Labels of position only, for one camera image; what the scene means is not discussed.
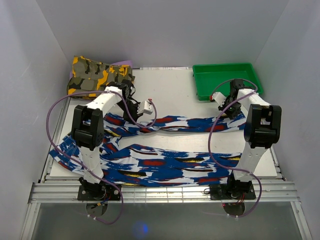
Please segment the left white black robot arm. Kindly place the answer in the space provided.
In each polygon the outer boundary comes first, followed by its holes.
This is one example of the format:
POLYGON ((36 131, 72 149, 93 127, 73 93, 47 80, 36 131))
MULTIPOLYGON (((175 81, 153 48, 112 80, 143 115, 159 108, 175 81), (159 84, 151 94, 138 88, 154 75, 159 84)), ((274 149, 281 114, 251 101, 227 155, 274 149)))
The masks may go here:
POLYGON ((80 178, 83 190, 95 200, 107 194, 100 164, 100 145, 104 138, 104 116, 114 106, 123 110, 123 118, 133 123, 142 116, 138 113, 140 103, 132 99, 135 87, 130 80, 110 82, 98 96, 86 105, 77 105, 73 112, 71 137, 80 148, 82 162, 88 170, 80 178))

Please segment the blue white red patterned trousers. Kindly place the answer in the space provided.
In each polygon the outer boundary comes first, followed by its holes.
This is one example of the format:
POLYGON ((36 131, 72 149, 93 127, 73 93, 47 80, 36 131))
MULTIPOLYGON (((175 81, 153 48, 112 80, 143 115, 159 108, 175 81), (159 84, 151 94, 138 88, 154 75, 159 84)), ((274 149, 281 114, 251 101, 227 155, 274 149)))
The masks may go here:
POLYGON ((141 144, 120 147, 122 138, 160 130, 181 133, 234 132, 243 130, 245 116, 187 118, 168 115, 150 128, 139 128, 122 116, 104 116, 104 137, 99 147, 103 178, 111 183, 133 187, 176 187, 224 184, 240 160, 239 152, 209 153, 161 149, 141 144))

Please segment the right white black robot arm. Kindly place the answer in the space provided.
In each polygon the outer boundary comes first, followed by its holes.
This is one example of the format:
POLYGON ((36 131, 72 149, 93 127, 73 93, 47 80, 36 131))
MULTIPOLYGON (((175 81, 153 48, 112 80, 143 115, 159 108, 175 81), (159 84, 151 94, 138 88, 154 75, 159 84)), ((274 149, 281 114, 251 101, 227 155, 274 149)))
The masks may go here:
POLYGON ((215 200, 254 200, 253 173, 265 152, 277 143, 281 132, 282 108, 264 101, 257 93, 257 86, 245 85, 245 79, 228 80, 230 92, 227 97, 215 92, 211 100, 218 109, 234 120, 242 109, 246 110, 244 124, 245 146, 235 169, 225 184, 213 185, 210 195, 215 200))

